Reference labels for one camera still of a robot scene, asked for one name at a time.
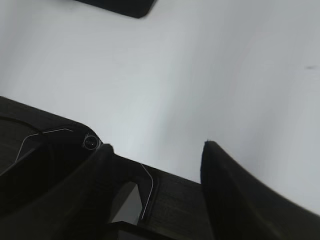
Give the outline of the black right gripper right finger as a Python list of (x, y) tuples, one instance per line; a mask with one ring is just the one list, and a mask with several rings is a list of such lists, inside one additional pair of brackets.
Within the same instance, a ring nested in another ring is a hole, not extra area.
[(204, 143), (200, 183), (217, 240), (318, 240), (320, 217), (276, 193), (216, 142)]

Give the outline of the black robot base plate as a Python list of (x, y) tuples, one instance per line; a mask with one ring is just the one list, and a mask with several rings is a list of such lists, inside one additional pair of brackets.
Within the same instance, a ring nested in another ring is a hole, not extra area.
[[(2, 97), (0, 218), (51, 190), (104, 144), (82, 123)], [(60, 240), (213, 237), (198, 183), (114, 152)]]

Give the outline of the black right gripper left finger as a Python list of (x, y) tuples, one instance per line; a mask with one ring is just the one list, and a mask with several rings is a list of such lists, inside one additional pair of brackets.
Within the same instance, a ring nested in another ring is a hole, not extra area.
[(69, 176), (35, 200), (0, 218), (2, 240), (60, 240), (74, 215), (83, 207), (114, 156), (103, 144)]

